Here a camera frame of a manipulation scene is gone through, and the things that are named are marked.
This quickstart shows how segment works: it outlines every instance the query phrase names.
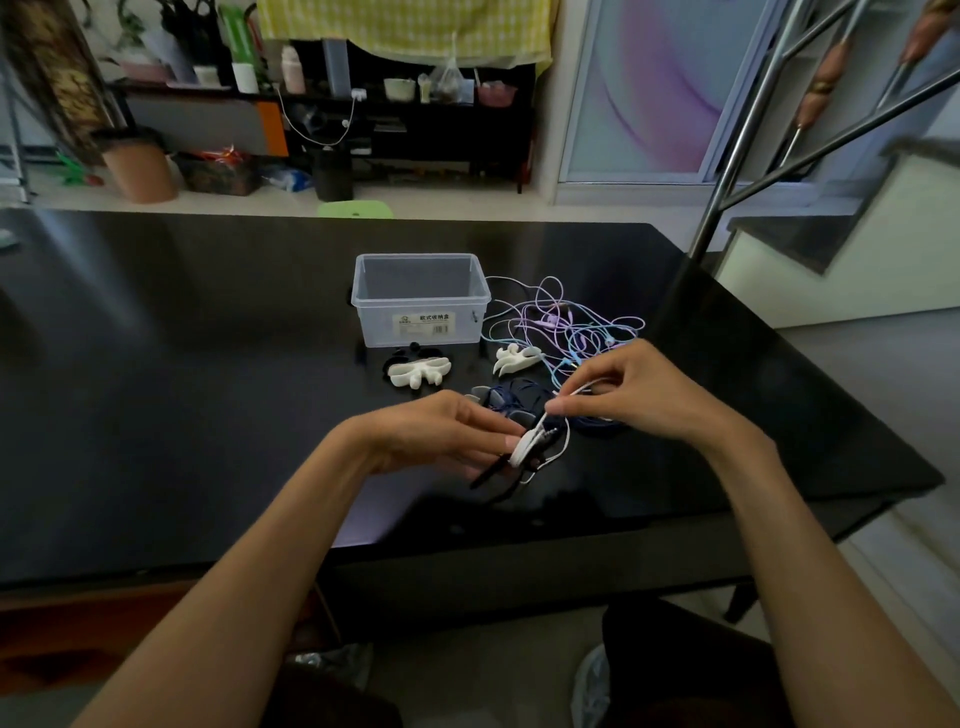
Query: bowl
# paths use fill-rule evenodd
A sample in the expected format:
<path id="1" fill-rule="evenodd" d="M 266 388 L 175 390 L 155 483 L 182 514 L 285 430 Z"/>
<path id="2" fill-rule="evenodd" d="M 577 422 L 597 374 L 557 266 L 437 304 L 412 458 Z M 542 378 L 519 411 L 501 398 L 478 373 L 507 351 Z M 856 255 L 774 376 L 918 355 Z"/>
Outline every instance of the bowl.
<path id="1" fill-rule="evenodd" d="M 409 104 L 417 95 L 417 82 L 413 79 L 384 79 L 383 87 L 388 99 L 402 104 Z"/>
<path id="2" fill-rule="evenodd" d="M 502 81 L 485 81 L 477 89 L 477 98 L 485 107 L 505 109 L 514 102 L 516 86 L 504 84 Z"/>

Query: cup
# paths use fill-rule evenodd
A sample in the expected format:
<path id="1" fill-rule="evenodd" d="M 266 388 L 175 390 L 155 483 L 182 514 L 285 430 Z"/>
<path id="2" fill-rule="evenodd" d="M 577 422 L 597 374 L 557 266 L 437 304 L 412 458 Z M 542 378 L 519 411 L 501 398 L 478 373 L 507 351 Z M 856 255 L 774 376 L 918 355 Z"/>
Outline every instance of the cup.
<path id="1" fill-rule="evenodd" d="M 217 74 L 215 65 L 195 65 L 193 72 L 197 74 L 197 81 L 206 88 L 223 88 L 220 83 L 220 76 Z"/>
<path id="2" fill-rule="evenodd" d="M 252 63 L 235 63 L 233 78 L 237 81 L 237 90 L 240 93 L 259 93 L 260 85 L 256 82 L 256 71 Z"/>

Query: white bottle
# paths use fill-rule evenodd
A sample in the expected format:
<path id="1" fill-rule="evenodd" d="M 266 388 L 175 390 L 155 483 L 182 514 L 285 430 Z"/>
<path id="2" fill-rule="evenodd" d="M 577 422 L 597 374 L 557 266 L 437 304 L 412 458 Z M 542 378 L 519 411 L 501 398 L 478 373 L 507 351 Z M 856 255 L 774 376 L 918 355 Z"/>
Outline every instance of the white bottle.
<path id="1" fill-rule="evenodd" d="M 287 93 L 306 93 L 303 66 L 300 64 L 297 49 L 292 45 L 283 46 L 280 58 L 280 67 L 283 69 L 283 84 L 287 87 Z"/>

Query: green stool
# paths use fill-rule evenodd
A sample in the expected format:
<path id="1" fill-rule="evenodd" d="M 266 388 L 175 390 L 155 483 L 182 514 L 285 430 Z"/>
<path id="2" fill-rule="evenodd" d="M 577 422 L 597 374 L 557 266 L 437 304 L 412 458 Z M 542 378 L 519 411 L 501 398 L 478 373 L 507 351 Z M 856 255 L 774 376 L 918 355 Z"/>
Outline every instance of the green stool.
<path id="1" fill-rule="evenodd" d="M 317 217 L 360 217 L 365 220 L 393 220 L 394 211 L 379 200 L 343 200 L 320 203 Z"/>

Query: table leg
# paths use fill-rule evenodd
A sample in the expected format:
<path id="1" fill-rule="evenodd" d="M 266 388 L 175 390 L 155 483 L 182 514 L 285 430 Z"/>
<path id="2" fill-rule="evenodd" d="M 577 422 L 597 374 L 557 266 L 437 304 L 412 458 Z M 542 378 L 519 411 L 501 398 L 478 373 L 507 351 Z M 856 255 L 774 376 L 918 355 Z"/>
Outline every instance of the table leg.
<path id="1" fill-rule="evenodd" d="M 750 608 L 756 604 L 758 599 L 756 584 L 750 582 L 749 584 L 738 585 L 736 589 L 733 590 L 730 606 L 727 607 L 727 612 L 724 614 L 723 619 L 730 624 L 736 624 L 743 619 L 743 616 L 750 611 Z"/>

